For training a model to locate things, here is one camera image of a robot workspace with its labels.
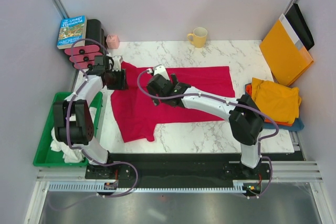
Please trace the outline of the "small pink box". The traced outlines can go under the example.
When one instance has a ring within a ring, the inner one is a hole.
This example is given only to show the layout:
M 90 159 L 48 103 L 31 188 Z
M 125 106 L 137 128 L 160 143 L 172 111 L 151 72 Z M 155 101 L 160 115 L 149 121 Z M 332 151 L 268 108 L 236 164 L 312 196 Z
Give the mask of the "small pink box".
M 117 35 L 108 35 L 106 37 L 106 45 L 109 49 L 118 49 L 120 46 L 120 40 Z

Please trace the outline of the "white crumpled t-shirt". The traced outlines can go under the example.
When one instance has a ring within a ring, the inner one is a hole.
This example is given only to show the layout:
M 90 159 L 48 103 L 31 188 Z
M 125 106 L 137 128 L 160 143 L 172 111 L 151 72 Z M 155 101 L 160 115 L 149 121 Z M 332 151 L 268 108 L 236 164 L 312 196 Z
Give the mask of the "white crumpled t-shirt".
M 61 159 L 64 161 L 65 164 L 78 164 L 84 161 L 85 158 L 81 151 L 72 150 L 65 143 L 57 141 L 54 126 L 51 129 L 50 135 L 52 138 L 50 150 L 53 153 L 62 152 Z

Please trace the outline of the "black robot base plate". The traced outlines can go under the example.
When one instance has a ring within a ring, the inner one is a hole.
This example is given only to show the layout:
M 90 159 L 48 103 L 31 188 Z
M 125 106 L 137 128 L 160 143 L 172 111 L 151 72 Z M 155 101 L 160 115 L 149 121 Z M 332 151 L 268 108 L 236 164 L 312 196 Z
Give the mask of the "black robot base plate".
M 88 165 L 86 179 L 116 179 L 120 187 L 193 189 L 231 187 L 234 180 L 263 180 L 277 162 L 302 162 L 300 151 L 269 154 L 255 171 L 244 168 L 240 154 L 111 154 L 114 166 Z

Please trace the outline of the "folded blue t-shirt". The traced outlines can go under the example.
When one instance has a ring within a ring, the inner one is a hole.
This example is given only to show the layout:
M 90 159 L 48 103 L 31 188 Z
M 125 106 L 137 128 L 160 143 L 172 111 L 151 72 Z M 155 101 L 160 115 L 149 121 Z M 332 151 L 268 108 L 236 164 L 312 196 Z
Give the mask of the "folded blue t-shirt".
M 304 126 L 305 125 L 304 125 L 302 119 L 301 118 L 296 118 L 292 127 L 286 127 L 286 126 L 285 127 L 278 126 L 278 127 L 279 127 L 279 129 L 297 132 L 297 131 L 303 130 Z M 265 129 L 275 129 L 275 126 L 272 126 L 272 125 L 267 126 Z

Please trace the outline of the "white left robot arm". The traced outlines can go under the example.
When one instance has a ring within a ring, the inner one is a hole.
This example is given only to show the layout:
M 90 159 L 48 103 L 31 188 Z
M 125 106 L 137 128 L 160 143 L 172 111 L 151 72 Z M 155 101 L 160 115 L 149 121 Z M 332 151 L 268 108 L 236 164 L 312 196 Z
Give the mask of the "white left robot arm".
M 54 133 L 57 141 L 71 150 L 81 151 L 90 162 L 97 164 L 99 175 L 111 178 L 115 165 L 108 161 L 109 152 L 95 137 L 89 105 L 104 87 L 108 90 L 127 89 L 126 70 L 121 67 L 121 56 L 98 55 L 94 60 L 93 66 L 83 71 L 83 81 L 78 89 L 53 104 Z

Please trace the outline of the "black pink drawer organizer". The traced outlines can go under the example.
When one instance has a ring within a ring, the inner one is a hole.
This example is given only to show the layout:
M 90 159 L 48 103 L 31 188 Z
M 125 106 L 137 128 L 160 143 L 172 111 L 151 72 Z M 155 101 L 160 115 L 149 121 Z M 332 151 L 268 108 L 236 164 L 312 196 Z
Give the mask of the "black pink drawer organizer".
M 87 20 L 86 38 L 95 40 L 106 48 L 106 36 L 99 20 Z M 75 69 L 88 69 L 94 65 L 95 56 L 105 54 L 105 50 L 91 41 L 81 41 L 75 44 L 73 56 L 71 55 L 71 48 L 65 49 L 65 54 L 69 57 L 69 61 Z

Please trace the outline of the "blue treehouse paperback book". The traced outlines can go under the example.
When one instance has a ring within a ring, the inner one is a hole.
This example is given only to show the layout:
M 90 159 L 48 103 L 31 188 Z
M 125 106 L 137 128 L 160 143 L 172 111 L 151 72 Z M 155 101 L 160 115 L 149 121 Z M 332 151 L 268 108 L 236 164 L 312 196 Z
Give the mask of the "blue treehouse paperback book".
M 57 48 L 70 48 L 77 40 L 86 37 L 86 30 L 87 19 L 84 15 L 63 19 L 60 23 Z

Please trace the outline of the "aluminium frame rail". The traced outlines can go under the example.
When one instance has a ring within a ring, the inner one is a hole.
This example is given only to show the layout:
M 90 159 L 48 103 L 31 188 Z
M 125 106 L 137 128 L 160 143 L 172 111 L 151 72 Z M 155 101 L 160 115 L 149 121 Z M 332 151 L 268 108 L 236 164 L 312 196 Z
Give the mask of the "aluminium frame rail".
M 273 161 L 272 181 L 275 183 L 321 183 L 323 182 L 318 164 L 315 161 Z M 69 181 L 84 182 L 92 181 L 85 179 L 86 168 L 41 168 L 38 171 L 37 181 Z

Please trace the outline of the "orange padded envelope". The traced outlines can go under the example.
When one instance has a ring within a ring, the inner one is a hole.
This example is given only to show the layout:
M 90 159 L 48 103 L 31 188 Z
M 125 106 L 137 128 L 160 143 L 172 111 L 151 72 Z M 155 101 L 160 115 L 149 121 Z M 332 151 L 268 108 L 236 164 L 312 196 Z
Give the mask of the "orange padded envelope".
M 314 60 L 284 14 L 259 45 L 279 84 L 292 85 Z

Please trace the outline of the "black folder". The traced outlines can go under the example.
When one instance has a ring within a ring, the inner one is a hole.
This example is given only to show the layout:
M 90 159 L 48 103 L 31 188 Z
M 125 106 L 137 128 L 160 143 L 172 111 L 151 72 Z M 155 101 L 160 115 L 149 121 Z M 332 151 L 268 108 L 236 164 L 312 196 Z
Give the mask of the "black folder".
M 312 33 L 297 3 L 293 3 L 285 17 L 307 50 L 314 46 Z

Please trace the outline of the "crimson red t-shirt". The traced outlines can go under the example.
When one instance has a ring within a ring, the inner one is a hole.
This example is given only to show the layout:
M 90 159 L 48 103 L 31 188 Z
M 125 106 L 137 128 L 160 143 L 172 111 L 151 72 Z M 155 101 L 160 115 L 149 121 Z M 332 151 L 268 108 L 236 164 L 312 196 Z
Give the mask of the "crimson red t-shirt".
M 128 89 L 115 90 L 111 95 L 114 118 L 125 143 L 147 139 L 154 141 L 157 124 L 192 123 L 218 121 L 220 118 L 198 110 L 174 108 L 161 103 L 154 105 L 150 97 L 140 91 L 151 78 L 143 74 L 144 67 L 138 68 L 123 62 L 126 70 Z M 235 91 L 228 66 L 168 68 L 169 74 L 175 74 L 178 81 L 190 84 L 198 89 L 223 97 L 235 97 Z

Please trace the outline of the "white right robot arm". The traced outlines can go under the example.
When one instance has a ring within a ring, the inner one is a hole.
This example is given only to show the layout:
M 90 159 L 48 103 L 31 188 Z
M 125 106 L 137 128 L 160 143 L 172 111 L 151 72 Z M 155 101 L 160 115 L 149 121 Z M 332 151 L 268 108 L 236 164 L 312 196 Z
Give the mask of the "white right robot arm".
M 254 178 L 259 173 L 258 138 L 265 117 L 259 114 L 252 99 L 247 95 L 239 99 L 221 97 L 179 82 L 175 75 L 172 78 L 173 81 L 156 74 L 147 83 L 146 89 L 154 104 L 163 102 L 172 107 L 198 110 L 229 122 L 232 136 L 241 145 L 240 172 L 245 178 Z

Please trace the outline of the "yellow ceramic mug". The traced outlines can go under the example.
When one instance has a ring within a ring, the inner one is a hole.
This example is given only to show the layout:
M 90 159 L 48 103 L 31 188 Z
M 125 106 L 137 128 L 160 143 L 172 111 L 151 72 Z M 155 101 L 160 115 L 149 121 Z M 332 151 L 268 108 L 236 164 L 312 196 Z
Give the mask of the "yellow ceramic mug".
M 197 27 L 192 33 L 187 35 L 187 40 L 195 47 L 202 48 L 205 46 L 208 31 L 203 27 Z

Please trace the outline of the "green plastic tray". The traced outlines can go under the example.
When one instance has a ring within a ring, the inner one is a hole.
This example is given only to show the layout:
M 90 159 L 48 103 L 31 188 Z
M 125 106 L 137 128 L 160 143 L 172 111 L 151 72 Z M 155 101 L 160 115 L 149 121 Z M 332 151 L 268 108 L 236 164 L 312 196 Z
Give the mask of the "green plastic tray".
M 33 165 L 35 167 L 70 167 L 77 166 L 83 167 L 88 165 L 88 160 L 86 158 L 79 163 L 65 163 L 63 159 L 63 152 L 55 152 L 52 151 L 50 145 L 52 143 L 51 131 L 54 127 L 54 117 L 53 117 L 53 103 L 56 101 L 62 101 L 67 96 L 71 95 L 71 92 L 58 92 L 55 94 L 53 101 L 51 102 L 51 107 L 49 110 L 49 114 L 47 116 L 47 120 L 40 138 L 39 145 L 37 147 L 37 151 L 33 160 Z M 91 102 L 89 108 L 95 108 L 95 116 L 92 118 L 94 124 L 94 135 L 97 135 L 100 114 L 102 109 L 103 102 L 103 94 L 102 92 L 98 92 Z

